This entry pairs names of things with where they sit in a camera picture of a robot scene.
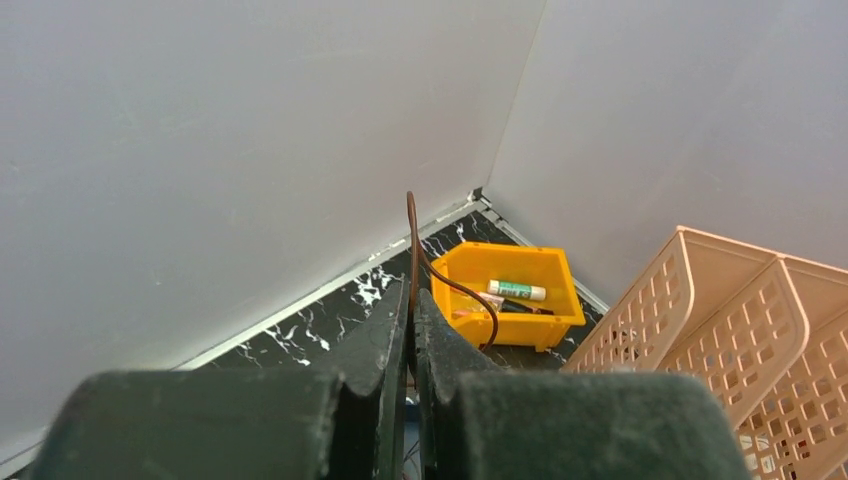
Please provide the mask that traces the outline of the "pink desk organizer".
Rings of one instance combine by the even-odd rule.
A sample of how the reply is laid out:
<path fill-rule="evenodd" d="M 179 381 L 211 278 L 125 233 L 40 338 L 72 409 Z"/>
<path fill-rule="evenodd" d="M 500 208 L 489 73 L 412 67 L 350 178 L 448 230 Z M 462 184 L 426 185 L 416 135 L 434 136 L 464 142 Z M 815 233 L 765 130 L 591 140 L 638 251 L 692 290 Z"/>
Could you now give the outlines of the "pink desk organizer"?
<path fill-rule="evenodd" d="M 564 366 L 699 378 L 755 479 L 847 475 L 847 273 L 678 227 Z"/>

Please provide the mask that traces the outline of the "green white glue stick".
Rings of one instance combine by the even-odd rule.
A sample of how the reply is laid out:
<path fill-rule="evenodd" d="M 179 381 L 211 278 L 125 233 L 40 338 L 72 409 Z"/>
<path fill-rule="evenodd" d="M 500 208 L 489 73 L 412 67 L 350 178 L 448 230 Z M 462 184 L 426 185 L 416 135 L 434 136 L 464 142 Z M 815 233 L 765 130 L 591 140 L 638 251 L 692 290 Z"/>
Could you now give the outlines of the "green white glue stick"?
<path fill-rule="evenodd" d="M 495 279 L 488 281 L 486 292 L 530 301 L 544 301 L 547 298 L 547 290 L 544 287 Z"/>

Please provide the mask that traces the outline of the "yellow plastic bin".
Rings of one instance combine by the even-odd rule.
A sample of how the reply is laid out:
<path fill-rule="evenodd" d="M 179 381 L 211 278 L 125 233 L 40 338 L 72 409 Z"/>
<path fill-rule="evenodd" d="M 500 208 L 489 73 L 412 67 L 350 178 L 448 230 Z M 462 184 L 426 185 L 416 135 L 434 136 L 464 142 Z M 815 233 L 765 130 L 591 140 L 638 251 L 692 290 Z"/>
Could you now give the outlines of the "yellow plastic bin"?
<path fill-rule="evenodd" d="M 587 324 L 574 279 L 560 248 L 464 242 L 431 266 L 432 296 L 441 313 L 475 347 L 512 345 L 537 352 L 560 344 L 572 328 Z M 489 280 L 544 287 L 544 301 L 491 295 Z"/>

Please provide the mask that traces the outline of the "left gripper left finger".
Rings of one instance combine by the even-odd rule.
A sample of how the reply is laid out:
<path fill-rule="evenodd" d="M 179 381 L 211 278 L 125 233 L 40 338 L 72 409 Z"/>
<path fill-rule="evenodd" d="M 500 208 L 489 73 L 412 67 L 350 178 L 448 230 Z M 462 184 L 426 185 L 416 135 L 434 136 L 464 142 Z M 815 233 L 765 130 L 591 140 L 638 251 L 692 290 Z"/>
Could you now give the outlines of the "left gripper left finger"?
<path fill-rule="evenodd" d="M 60 409 L 31 479 L 397 479 L 409 285 L 303 367 L 110 371 Z"/>

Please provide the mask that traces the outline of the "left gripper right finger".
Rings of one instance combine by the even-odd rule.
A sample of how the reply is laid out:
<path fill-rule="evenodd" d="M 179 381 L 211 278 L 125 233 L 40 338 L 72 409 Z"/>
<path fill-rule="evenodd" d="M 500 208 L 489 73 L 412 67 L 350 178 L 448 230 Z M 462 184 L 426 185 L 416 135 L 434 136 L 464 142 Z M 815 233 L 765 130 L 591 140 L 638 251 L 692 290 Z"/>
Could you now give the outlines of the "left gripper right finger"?
<path fill-rule="evenodd" d="M 745 479 L 716 399 L 680 374 L 506 369 L 414 310 L 427 479 Z"/>

